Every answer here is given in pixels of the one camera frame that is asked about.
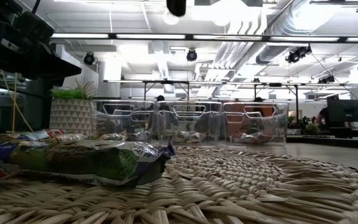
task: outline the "round woven mat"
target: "round woven mat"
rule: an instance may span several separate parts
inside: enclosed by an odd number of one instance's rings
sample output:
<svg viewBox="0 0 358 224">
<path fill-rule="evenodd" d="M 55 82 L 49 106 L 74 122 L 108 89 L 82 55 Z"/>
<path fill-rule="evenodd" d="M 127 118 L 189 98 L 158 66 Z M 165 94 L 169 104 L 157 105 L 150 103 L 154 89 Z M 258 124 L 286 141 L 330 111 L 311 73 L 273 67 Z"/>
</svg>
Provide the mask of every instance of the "round woven mat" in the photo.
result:
<svg viewBox="0 0 358 224">
<path fill-rule="evenodd" d="M 178 148 L 134 189 L 7 179 L 0 223 L 358 223 L 358 171 L 311 159 Z"/>
</svg>

